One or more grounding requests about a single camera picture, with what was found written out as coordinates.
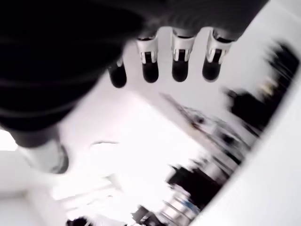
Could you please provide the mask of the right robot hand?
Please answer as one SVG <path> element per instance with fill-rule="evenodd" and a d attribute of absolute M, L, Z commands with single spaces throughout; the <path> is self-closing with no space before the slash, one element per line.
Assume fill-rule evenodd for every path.
<path fill-rule="evenodd" d="M 58 123 L 116 63 L 130 40 L 170 26 L 215 28 L 237 40 L 264 0 L 3 0 L 0 3 L 0 125 L 30 166 L 69 167 Z"/>

